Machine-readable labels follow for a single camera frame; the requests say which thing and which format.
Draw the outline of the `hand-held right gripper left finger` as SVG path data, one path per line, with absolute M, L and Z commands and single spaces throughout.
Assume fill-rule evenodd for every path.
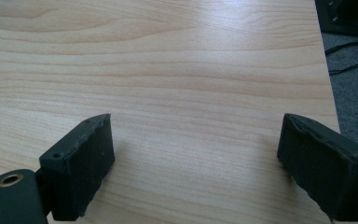
M 39 157 L 36 179 L 45 212 L 58 221 L 84 216 L 114 161 L 110 116 L 81 121 Z

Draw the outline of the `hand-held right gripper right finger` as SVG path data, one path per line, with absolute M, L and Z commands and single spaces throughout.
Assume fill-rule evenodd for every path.
M 358 221 L 358 144 L 320 122 L 283 116 L 278 160 L 336 221 Z

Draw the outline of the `black stand base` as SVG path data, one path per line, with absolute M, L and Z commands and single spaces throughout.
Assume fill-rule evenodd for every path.
M 358 36 L 358 0 L 314 0 L 323 33 Z

